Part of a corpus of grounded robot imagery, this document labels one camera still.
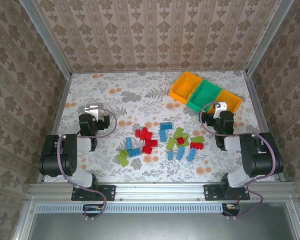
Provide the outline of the orange plastic bin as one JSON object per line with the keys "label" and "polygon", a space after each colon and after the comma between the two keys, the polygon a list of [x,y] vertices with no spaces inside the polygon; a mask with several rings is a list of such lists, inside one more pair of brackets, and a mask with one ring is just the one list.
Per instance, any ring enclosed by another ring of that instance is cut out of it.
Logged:
{"label": "orange plastic bin", "polygon": [[203,79],[201,77],[185,71],[172,85],[169,96],[174,100],[186,105],[202,81]]}
{"label": "orange plastic bin", "polygon": [[242,99],[233,93],[223,89],[216,97],[214,102],[226,102],[227,110],[233,114],[238,110],[242,103]]}

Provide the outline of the green plastic bin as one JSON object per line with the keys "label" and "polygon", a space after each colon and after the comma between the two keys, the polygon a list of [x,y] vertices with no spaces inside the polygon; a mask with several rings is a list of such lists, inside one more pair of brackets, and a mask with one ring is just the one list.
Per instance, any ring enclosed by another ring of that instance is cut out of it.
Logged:
{"label": "green plastic bin", "polygon": [[190,96],[186,105],[194,111],[200,112],[205,105],[214,102],[221,91],[221,87],[203,80]]}

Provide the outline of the black connector box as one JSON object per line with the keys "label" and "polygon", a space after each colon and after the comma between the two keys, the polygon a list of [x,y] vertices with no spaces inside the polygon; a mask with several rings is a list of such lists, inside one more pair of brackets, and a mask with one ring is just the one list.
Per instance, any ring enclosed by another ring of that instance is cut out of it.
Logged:
{"label": "black connector box", "polygon": [[226,217],[235,217],[240,212],[240,205],[238,203],[223,203],[222,215]]}
{"label": "black connector box", "polygon": [[103,204],[84,204],[82,206],[83,215],[86,218],[95,218],[103,209]]}

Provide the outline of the grey metal panel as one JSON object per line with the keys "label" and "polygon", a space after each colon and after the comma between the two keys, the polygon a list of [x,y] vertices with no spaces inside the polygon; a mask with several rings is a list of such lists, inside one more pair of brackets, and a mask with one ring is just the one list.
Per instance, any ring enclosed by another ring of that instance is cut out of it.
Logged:
{"label": "grey metal panel", "polygon": [[38,214],[29,240],[297,240],[285,214],[227,219],[220,214]]}

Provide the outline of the aluminium side frame rail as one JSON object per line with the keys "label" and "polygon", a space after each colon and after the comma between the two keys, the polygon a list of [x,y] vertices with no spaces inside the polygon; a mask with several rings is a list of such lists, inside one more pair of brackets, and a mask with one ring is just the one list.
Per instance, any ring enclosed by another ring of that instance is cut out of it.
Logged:
{"label": "aluminium side frame rail", "polygon": [[57,110],[57,113],[56,113],[56,116],[55,116],[55,120],[54,120],[53,127],[52,127],[50,135],[57,135],[58,134],[58,130],[59,130],[59,127],[60,127],[60,122],[61,122],[61,119],[62,119],[63,111],[64,111],[64,108],[65,108],[65,105],[66,105],[68,94],[70,92],[71,83],[72,83],[72,77],[70,76],[70,78],[68,78],[65,82],[64,90],[62,92],[59,107],[58,107],[58,110]]}
{"label": "aluminium side frame rail", "polygon": [[249,97],[251,99],[251,103],[253,105],[254,113],[258,122],[258,127],[261,132],[269,132],[269,127],[262,109],[262,105],[260,103],[258,93],[256,87],[254,85],[253,79],[250,75],[248,75],[245,71],[243,72],[243,76],[246,82],[246,86],[249,92]]}

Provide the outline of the thin aluminium frame rail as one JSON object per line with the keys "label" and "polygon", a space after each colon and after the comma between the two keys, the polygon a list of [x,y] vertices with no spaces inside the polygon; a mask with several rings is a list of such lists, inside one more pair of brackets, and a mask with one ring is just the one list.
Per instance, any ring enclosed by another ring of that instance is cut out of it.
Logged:
{"label": "thin aluminium frame rail", "polygon": [[212,68],[212,69],[146,69],[146,70],[102,70],[102,71],[73,71],[71,75],[74,74],[121,74],[121,73],[165,73],[165,72],[246,72],[245,68]]}

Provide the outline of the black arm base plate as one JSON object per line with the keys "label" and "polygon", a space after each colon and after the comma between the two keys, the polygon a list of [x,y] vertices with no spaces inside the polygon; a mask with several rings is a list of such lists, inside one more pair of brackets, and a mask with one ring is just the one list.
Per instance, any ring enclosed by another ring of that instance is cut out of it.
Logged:
{"label": "black arm base plate", "polygon": [[[97,191],[101,192],[107,201],[114,201],[116,195],[116,186],[115,185],[104,185],[101,184],[97,187]],[[71,194],[72,201],[102,201],[103,198],[101,195],[95,192],[86,191],[81,188],[73,187]]]}
{"label": "black arm base plate", "polygon": [[206,184],[204,188],[204,198],[206,201],[236,201],[250,200],[249,192],[244,188],[221,187],[218,184]]}

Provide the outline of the wide aluminium base rail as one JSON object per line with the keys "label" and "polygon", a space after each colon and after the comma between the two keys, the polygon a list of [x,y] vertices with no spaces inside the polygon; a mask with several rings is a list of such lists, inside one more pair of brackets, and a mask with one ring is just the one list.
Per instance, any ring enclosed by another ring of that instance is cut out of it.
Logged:
{"label": "wide aluminium base rail", "polygon": [[[212,182],[151,182],[151,183],[114,183],[116,192],[114,202],[150,203],[150,202],[204,202],[204,185],[219,185]],[[297,199],[291,182],[255,182],[248,186],[252,192],[263,196],[265,202],[284,202]],[[44,182],[31,184],[28,200],[43,202],[70,201],[73,187],[65,182]]]}

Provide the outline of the aluminium frame post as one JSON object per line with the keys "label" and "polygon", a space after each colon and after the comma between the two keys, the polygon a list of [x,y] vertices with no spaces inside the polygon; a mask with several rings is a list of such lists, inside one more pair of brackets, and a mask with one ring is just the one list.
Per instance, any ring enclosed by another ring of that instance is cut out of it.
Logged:
{"label": "aluminium frame post", "polygon": [[66,61],[66,58],[63,56],[61,48],[58,46],[57,42],[54,39],[53,33],[47,27],[43,17],[39,13],[38,8],[35,5],[34,0],[20,0],[23,8],[28,14],[30,20],[34,24],[36,30],[47,46],[49,52],[51,53],[53,59],[58,65],[60,71],[66,80],[69,80],[72,75],[69,64]]}
{"label": "aluminium frame post", "polygon": [[260,41],[258,42],[246,68],[246,74],[251,76],[253,72],[256,70],[259,62],[264,56],[267,48],[269,47],[271,41],[273,40],[275,34],[277,33],[281,23],[283,22],[285,16],[293,5],[294,0],[280,0],[272,17],[265,28],[264,33]]}

